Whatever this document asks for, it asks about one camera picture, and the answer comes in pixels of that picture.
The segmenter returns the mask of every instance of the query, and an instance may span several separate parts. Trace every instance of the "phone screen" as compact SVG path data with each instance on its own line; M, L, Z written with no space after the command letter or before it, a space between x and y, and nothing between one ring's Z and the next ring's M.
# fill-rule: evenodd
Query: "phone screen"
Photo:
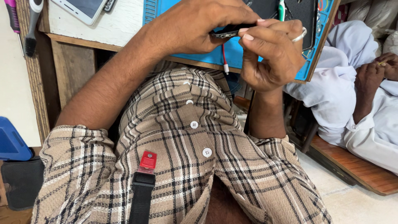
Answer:
M93 18L102 0L68 0L74 7L78 8L88 17Z

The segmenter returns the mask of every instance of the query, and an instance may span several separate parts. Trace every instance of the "forearm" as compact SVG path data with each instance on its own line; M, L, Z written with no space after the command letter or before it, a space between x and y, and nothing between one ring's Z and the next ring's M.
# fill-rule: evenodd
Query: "forearm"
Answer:
M62 110L56 126L82 124L89 129L108 129L132 93L162 59L160 50L136 34Z
M282 87L256 93L250 112L250 135L259 139L284 138Z
M366 115L372 111L372 102L375 97L375 93L357 91L357 102L355 104L355 110L353 118L355 124L358 124Z

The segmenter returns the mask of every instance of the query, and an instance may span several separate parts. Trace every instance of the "plaid shirt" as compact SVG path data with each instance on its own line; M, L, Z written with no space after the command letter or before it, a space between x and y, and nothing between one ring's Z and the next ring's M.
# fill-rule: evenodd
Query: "plaid shirt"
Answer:
M222 72L163 61L125 108L115 150L106 130L52 130L32 223L127 223L144 151L157 153L150 223L204 223L214 175L254 223L331 223L288 137L243 133Z

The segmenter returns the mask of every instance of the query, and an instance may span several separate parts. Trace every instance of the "floor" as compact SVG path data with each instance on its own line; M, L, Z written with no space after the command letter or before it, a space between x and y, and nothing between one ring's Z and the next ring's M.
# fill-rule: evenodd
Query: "floor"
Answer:
M297 150L301 166L317 187L334 223L396 224L398 194L377 195L360 185L350 186Z

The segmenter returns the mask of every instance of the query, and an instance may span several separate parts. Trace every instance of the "screwdriver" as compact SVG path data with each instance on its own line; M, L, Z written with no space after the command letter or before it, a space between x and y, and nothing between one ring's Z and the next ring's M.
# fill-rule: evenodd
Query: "screwdriver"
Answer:
M18 15L17 15L17 3L15 0L4 0L6 3L8 15L10 17L10 26L13 29L14 33L17 33L18 35L18 40L20 41L20 46L21 46L21 51L22 51L22 56L24 57L25 54L23 53L23 47L22 47L22 40L21 40L21 30L20 30L20 23L18 21Z

